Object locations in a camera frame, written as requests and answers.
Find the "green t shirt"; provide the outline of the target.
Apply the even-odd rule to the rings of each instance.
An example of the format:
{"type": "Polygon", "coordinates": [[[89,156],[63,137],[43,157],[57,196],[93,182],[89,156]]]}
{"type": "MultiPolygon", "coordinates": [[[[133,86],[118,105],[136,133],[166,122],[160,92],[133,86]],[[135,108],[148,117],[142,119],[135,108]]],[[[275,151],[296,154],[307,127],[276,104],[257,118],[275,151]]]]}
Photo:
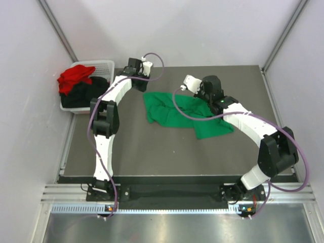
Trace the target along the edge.
{"type": "MultiPolygon", "coordinates": [[[[171,93],[150,92],[143,95],[146,116],[149,123],[158,123],[168,128],[194,129],[198,139],[227,135],[234,127],[223,119],[196,121],[183,116],[174,106],[171,93]]],[[[195,118],[212,117],[207,104],[198,98],[176,95],[176,104],[186,115],[195,118]]]]}

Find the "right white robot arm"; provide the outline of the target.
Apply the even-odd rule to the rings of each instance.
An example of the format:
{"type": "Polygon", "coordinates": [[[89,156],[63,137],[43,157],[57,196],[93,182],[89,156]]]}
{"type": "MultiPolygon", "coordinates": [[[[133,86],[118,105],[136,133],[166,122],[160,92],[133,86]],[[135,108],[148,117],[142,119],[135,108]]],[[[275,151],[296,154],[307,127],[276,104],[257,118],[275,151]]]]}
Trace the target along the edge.
{"type": "Polygon", "coordinates": [[[250,199],[256,187],[298,162],[298,152],[291,141],[292,130],[288,127],[277,129],[254,117],[236,99],[224,95],[217,76],[197,79],[189,75],[184,83],[195,97],[207,103],[213,115],[222,115],[224,121],[246,134],[259,148],[257,164],[233,187],[240,199],[250,199]]]}

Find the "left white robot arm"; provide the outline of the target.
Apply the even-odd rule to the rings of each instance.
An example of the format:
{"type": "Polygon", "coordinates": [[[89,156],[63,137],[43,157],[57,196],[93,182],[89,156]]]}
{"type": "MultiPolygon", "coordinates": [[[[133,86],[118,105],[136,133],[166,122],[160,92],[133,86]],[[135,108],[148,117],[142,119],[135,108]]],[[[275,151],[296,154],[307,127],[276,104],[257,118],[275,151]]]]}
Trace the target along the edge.
{"type": "Polygon", "coordinates": [[[112,147],[119,129],[118,104],[132,88],[145,92],[153,63],[129,58],[128,65],[120,71],[108,88],[108,93],[90,103],[88,134],[94,135],[96,167],[94,182],[88,189],[87,200],[114,201],[115,188],[112,182],[112,147]]]}

